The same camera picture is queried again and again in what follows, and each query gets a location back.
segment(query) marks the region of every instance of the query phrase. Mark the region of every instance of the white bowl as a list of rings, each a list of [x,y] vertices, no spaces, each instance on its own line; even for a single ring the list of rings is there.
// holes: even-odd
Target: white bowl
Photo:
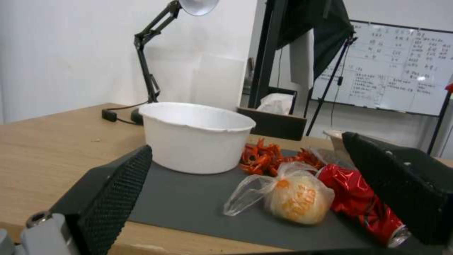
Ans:
[[[153,161],[179,171],[213,174],[233,169],[256,123],[249,117],[190,103],[140,107]]]

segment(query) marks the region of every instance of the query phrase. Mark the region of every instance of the red can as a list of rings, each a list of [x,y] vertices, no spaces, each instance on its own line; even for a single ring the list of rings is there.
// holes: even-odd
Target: red can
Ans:
[[[410,232],[395,213],[384,204],[357,170],[327,165],[318,179],[335,191],[331,209],[357,219],[377,240],[387,247],[397,247]]]

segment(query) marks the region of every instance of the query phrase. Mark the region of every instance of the black lamp arm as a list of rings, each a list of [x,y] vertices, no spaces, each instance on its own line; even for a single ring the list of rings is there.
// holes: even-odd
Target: black lamp arm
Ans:
[[[181,5],[179,4],[179,1],[171,1],[167,5],[167,7],[161,13],[159,13],[159,15],[157,15],[157,17],[145,27],[145,29],[134,36],[134,45],[139,57],[140,66],[142,69],[143,77],[145,79],[146,89],[148,90],[149,103],[157,102],[157,96],[159,96],[160,94],[160,88],[156,80],[154,79],[154,76],[149,73],[143,49],[146,43],[148,43],[156,35],[159,35],[162,29],[164,29],[168,24],[170,24],[174,19],[178,17],[180,9]],[[167,14],[170,14],[170,16],[166,20],[164,20],[157,28],[153,29]]]

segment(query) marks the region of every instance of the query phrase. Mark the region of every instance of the lamp shade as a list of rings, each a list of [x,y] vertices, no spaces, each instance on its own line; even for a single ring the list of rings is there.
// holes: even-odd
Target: lamp shade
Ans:
[[[179,0],[184,11],[194,16],[208,14],[218,2],[219,0]]]

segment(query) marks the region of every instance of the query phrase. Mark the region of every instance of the black fabric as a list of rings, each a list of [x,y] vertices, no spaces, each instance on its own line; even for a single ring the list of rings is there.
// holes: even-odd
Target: black fabric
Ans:
[[[426,244],[444,245],[453,229],[453,169],[414,148],[343,134],[354,164],[376,194]]]
[[[280,29],[278,49],[314,28],[316,79],[354,31],[342,0],[289,0]]]

